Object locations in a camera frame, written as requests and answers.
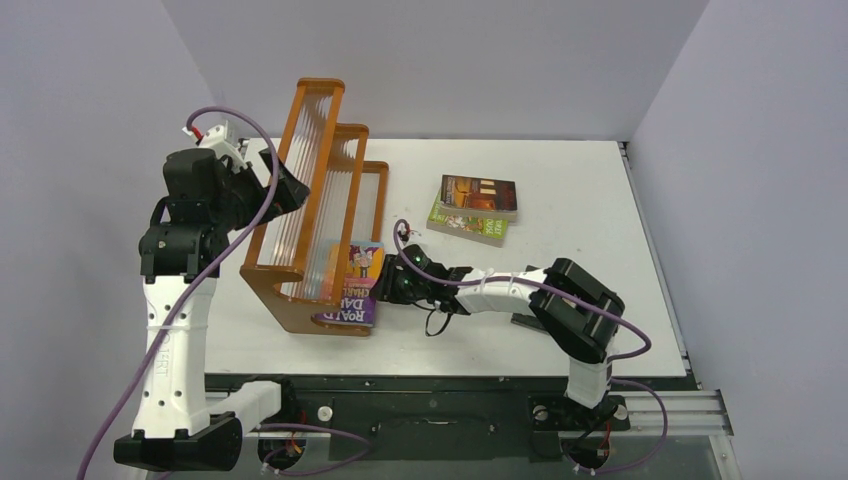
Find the colourful Roald Dahl paperback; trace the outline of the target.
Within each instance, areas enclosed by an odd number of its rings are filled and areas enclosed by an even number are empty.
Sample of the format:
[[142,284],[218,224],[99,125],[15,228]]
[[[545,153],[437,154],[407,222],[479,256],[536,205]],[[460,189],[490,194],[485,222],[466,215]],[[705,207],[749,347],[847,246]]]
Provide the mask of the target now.
[[376,301],[370,291],[376,284],[385,258],[380,242],[351,241],[345,254],[344,278],[340,310],[312,317],[321,326],[339,325],[364,327],[370,330],[376,323]]

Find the orange wooden file rack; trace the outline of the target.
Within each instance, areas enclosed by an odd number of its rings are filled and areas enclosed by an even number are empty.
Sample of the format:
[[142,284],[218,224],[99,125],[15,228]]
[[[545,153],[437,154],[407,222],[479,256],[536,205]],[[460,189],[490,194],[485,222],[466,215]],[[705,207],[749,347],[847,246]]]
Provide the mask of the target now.
[[258,227],[240,275],[293,334],[367,337],[367,326],[329,323],[342,308],[346,250],[381,237],[389,166],[366,158],[369,129],[338,116],[345,84],[302,78],[279,145],[284,166],[311,193],[296,212]]

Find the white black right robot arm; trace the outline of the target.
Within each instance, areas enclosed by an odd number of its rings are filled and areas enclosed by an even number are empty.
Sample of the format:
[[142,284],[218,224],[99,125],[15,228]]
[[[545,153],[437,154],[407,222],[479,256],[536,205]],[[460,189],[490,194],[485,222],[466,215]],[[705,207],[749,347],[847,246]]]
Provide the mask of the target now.
[[446,267],[418,245],[386,257],[370,296],[378,302],[426,302],[446,315],[500,312],[535,318],[569,358],[564,413],[588,427],[604,412],[611,383],[611,343],[623,300],[576,262],[517,273]]

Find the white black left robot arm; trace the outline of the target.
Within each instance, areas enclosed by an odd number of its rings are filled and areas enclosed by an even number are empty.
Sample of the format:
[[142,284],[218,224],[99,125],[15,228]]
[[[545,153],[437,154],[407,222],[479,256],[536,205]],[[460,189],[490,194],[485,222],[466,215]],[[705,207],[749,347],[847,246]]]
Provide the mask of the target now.
[[134,379],[142,398],[131,432],[113,444],[123,465],[155,472],[230,471],[252,428],[244,403],[259,406],[272,429],[291,427],[298,402],[272,382],[243,387],[233,407],[206,405],[205,355],[211,300],[228,236],[298,210],[310,190],[270,148],[260,157],[272,184],[251,164],[210,148],[171,153],[163,166],[167,193],[139,241],[147,302],[147,351]]

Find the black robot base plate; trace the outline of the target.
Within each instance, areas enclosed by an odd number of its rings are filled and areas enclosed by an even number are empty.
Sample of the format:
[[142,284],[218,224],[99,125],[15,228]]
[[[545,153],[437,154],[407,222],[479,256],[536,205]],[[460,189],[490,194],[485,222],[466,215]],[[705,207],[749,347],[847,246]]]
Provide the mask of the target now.
[[286,475],[358,460],[568,458],[601,467],[615,435],[637,430],[637,387],[616,386],[587,409],[565,398],[564,377],[205,376],[215,395],[270,380],[282,386],[281,410],[250,437],[258,458]]

